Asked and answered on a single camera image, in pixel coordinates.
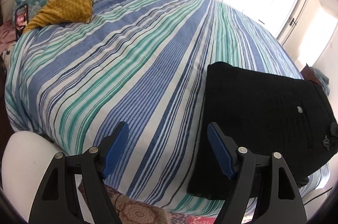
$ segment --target metal screw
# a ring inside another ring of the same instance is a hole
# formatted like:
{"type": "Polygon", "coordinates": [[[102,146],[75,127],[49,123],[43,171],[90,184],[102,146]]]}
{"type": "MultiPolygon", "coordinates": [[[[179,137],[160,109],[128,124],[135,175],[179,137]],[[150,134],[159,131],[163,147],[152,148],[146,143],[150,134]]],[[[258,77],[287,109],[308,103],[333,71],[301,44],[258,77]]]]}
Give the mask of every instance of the metal screw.
{"type": "Polygon", "coordinates": [[[239,147],[239,148],[238,148],[238,151],[239,151],[240,153],[247,153],[247,152],[248,152],[248,149],[245,148],[245,147],[239,147]]]}
{"type": "Polygon", "coordinates": [[[97,153],[98,150],[99,150],[98,147],[91,147],[91,148],[89,148],[89,152],[90,153],[97,153]]]}
{"type": "Polygon", "coordinates": [[[55,154],[56,159],[60,159],[62,157],[63,157],[63,153],[61,153],[61,152],[55,154]]]}
{"type": "Polygon", "coordinates": [[[277,158],[277,159],[281,159],[282,158],[282,155],[280,153],[278,153],[278,152],[273,153],[273,156],[275,158],[277,158]]]}

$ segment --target bed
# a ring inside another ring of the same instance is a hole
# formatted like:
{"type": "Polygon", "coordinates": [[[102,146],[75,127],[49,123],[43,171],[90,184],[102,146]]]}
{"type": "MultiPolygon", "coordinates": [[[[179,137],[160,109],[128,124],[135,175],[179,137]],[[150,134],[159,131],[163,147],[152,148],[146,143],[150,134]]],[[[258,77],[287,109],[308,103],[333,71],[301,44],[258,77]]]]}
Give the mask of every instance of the bed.
{"type": "MultiPolygon", "coordinates": [[[[166,210],[215,216],[223,201],[186,188],[206,68],[216,61],[301,78],[267,30],[214,0],[95,0],[88,24],[50,25],[20,38],[7,74],[8,116],[15,131],[47,134],[68,154],[98,145],[126,121],[127,148],[105,182],[166,210]]],[[[302,196],[328,176],[325,165],[302,196]]]]}

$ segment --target mustard yellow pillow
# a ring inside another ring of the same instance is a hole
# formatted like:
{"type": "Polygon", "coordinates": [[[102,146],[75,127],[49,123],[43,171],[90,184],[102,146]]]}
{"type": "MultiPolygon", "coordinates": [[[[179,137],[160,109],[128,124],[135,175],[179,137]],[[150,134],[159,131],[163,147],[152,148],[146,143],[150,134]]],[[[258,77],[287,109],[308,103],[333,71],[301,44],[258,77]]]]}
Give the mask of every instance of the mustard yellow pillow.
{"type": "Polygon", "coordinates": [[[24,32],[62,22],[88,23],[93,11],[93,0],[48,0],[29,21],[24,32]]]}

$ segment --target black clamp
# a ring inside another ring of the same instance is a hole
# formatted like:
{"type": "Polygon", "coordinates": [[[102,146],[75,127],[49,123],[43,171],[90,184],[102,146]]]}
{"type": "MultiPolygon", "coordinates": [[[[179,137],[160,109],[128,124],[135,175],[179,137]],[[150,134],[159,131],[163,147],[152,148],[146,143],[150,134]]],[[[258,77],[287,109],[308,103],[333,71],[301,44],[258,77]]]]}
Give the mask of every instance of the black clamp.
{"type": "Polygon", "coordinates": [[[114,172],[129,135],[120,122],[111,136],[83,154],[53,157],[32,205],[29,224],[84,224],[74,174],[82,174],[89,209],[95,224],[122,224],[108,196],[103,180],[114,172]]]}
{"type": "Polygon", "coordinates": [[[297,184],[280,153],[264,156],[238,147],[216,123],[209,124],[207,136],[222,172],[236,181],[214,224],[242,222],[255,174],[261,175],[261,185],[250,223],[306,223],[305,208],[297,184]]]}

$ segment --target blue cloth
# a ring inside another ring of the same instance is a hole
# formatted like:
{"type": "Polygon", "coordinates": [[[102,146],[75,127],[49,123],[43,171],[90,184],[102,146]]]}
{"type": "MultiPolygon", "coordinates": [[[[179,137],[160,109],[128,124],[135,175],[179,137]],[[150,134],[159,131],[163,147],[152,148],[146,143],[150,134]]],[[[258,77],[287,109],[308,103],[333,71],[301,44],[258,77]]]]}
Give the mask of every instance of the blue cloth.
{"type": "Polygon", "coordinates": [[[326,94],[326,96],[328,96],[330,94],[330,88],[328,87],[330,83],[329,78],[325,74],[323,74],[319,69],[316,69],[314,67],[310,67],[310,69],[314,72],[314,74],[318,78],[318,81],[322,84],[324,93],[326,94]]]}

